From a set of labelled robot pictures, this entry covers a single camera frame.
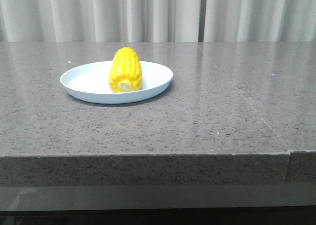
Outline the yellow corn cob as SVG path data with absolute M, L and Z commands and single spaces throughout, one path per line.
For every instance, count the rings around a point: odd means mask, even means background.
M 142 68 L 138 54 L 130 47 L 119 49 L 109 74 L 109 86 L 115 93 L 137 91 L 142 85 Z

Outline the light blue round plate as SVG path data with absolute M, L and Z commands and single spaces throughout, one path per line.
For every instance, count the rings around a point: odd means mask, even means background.
M 109 86 L 112 61 L 94 62 L 72 68 L 60 77 L 67 92 L 86 102 L 98 104 L 125 104 L 143 101 L 165 91 L 173 72 L 168 67 L 142 61 L 142 85 L 140 90 L 115 93 Z

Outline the white pleated curtain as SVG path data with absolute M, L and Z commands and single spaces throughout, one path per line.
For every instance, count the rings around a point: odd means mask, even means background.
M 315 41 L 316 0 L 0 0 L 1 41 Z

